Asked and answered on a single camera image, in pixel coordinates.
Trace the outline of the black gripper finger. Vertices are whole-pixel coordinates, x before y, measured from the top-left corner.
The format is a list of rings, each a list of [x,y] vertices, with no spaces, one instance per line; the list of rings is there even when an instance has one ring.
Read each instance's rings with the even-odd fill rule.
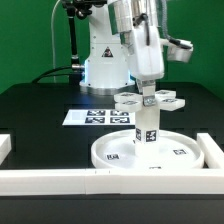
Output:
[[[147,80],[142,82],[143,104],[152,106],[156,104],[155,100],[155,81]]]

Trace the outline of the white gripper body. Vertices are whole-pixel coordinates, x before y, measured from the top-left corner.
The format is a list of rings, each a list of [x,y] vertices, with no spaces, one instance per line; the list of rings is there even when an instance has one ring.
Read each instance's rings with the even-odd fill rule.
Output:
[[[124,47],[129,71],[136,79],[147,81],[164,76],[164,62],[158,29],[145,24],[130,32],[130,44]]]

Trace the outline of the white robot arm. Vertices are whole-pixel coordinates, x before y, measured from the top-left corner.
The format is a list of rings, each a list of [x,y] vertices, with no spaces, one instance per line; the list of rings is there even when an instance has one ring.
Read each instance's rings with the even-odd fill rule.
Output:
[[[153,105],[164,76],[156,0],[105,0],[91,11],[82,88],[106,95],[136,85],[143,104]]]

